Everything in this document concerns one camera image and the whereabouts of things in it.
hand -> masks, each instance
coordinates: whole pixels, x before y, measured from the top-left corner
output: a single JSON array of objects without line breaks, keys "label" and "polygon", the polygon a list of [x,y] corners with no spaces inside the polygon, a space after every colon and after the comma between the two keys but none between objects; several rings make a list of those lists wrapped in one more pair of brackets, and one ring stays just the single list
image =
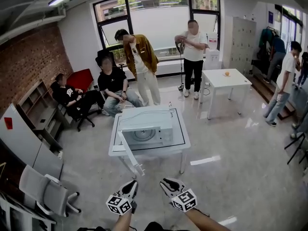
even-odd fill
[{"label": "hand", "polygon": [[122,97],[118,96],[117,98],[120,100],[120,103],[124,103],[125,102],[125,100]]},{"label": "hand", "polygon": [[125,92],[122,93],[122,98],[123,98],[124,100],[127,99],[127,96],[126,96],[126,93],[125,93]]}]

wooden stair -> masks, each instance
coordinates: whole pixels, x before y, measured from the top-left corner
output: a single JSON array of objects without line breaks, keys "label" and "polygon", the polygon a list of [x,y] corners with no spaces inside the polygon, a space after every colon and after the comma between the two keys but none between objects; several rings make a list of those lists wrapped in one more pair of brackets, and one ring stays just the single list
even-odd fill
[{"label": "wooden stair", "polygon": [[[252,87],[261,95],[261,97],[269,103],[274,92],[275,87],[272,84],[268,84],[263,81],[263,76],[261,74],[254,75],[248,78],[252,83]],[[284,109],[278,114],[280,120],[286,119],[292,116],[295,112],[295,108],[287,101]]]}]

mustard jacket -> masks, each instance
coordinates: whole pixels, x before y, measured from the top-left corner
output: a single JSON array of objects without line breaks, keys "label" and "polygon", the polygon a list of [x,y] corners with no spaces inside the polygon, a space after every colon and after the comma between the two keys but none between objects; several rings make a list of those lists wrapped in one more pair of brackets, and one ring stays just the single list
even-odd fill
[{"label": "mustard jacket", "polygon": [[[142,35],[142,34],[136,34],[134,36],[136,38],[137,51],[142,61],[144,62],[144,65],[152,73],[155,73],[157,71],[157,64],[159,63],[159,60],[155,56],[154,50],[149,40],[146,38],[145,35]],[[135,79],[137,80],[137,72],[136,72],[136,66],[135,66],[135,61],[134,61],[134,55],[131,52],[131,47],[129,44],[124,46],[124,51],[125,51],[125,56],[126,56],[127,67],[133,73]]]}]

brick wall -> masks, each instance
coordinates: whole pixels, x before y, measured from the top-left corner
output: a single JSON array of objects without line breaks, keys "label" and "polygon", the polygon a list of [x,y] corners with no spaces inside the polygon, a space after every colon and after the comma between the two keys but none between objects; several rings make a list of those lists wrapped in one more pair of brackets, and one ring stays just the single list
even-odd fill
[{"label": "brick wall", "polygon": [[10,103],[43,79],[50,89],[55,77],[73,73],[56,23],[25,32],[0,45],[0,115]]}]

white table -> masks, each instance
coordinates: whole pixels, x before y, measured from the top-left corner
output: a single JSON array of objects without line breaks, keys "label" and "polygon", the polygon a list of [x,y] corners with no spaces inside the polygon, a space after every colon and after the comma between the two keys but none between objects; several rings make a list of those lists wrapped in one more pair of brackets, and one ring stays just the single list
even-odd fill
[{"label": "white table", "polygon": [[[226,71],[229,72],[229,74],[230,74],[229,77],[224,76]],[[249,93],[250,86],[252,84],[244,75],[242,75],[237,69],[203,70],[202,71],[200,103],[203,102],[203,94],[204,94],[204,88],[205,88],[205,81],[206,80],[208,80],[208,82],[213,87],[210,108],[207,112],[207,119],[210,120],[212,118],[211,112],[212,112],[212,109],[213,109],[213,103],[214,103],[216,91],[217,91],[217,89],[222,89],[222,88],[231,88],[231,91],[230,91],[229,96],[228,96],[229,100],[231,99],[234,87],[244,88],[244,90],[245,90],[244,96],[242,98],[242,101],[240,103],[240,108],[239,108],[239,111],[238,111],[239,115],[242,113],[246,97]]]},{"label": "white table", "polygon": [[[153,147],[151,144],[130,146],[130,149],[134,156],[164,156],[181,153],[180,162],[180,174],[185,171],[186,162],[186,149],[190,148],[191,143],[188,137],[188,133],[183,121],[182,113],[177,108],[170,108],[172,113],[172,127],[173,127],[173,144],[170,146]],[[127,152],[117,134],[118,124],[122,119],[122,114],[116,114],[115,121],[112,129],[110,145],[109,145],[109,156],[117,156],[124,166],[135,175],[135,169],[125,162],[127,159]]]}]

